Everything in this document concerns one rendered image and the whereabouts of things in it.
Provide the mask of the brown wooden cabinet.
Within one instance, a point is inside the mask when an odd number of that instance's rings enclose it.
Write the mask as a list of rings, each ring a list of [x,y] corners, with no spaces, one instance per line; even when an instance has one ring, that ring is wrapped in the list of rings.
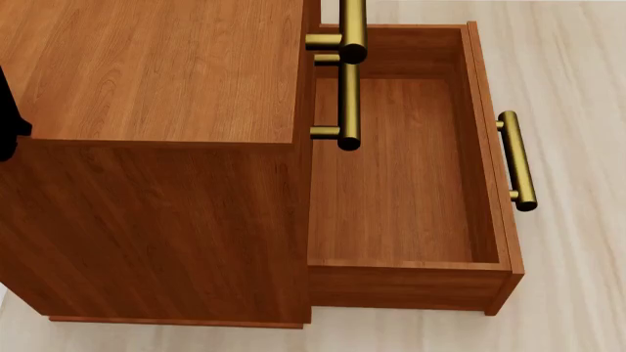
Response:
[[[0,0],[32,125],[0,284],[53,322],[299,329],[320,0]]]

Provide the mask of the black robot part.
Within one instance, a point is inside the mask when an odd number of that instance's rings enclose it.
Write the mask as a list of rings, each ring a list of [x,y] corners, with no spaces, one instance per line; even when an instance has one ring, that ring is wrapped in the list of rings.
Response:
[[[0,67],[0,162],[13,157],[18,147],[18,137],[29,137],[31,131],[32,125],[21,117],[6,75]]]

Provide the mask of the open wooden drawer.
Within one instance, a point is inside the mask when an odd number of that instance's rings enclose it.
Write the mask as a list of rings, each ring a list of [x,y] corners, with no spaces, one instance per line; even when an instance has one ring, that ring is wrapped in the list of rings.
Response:
[[[478,26],[368,34],[360,149],[314,144],[311,301],[494,316],[524,268]]]

